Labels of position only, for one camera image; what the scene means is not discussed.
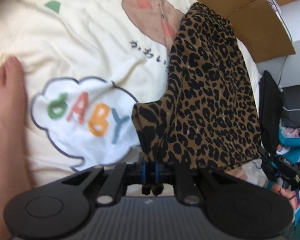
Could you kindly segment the person's hand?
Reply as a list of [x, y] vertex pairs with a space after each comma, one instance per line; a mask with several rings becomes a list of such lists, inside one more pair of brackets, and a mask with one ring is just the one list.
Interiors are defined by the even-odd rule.
[[282, 197], [287, 198], [289, 200], [292, 208], [294, 210], [296, 210], [296, 206], [297, 206], [297, 204], [296, 204], [296, 194], [295, 194], [294, 191], [291, 191], [289, 189], [284, 189], [278, 184], [273, 184], [272, 191], [274, 193], [277, 193], [277, 194], [281, 195]]

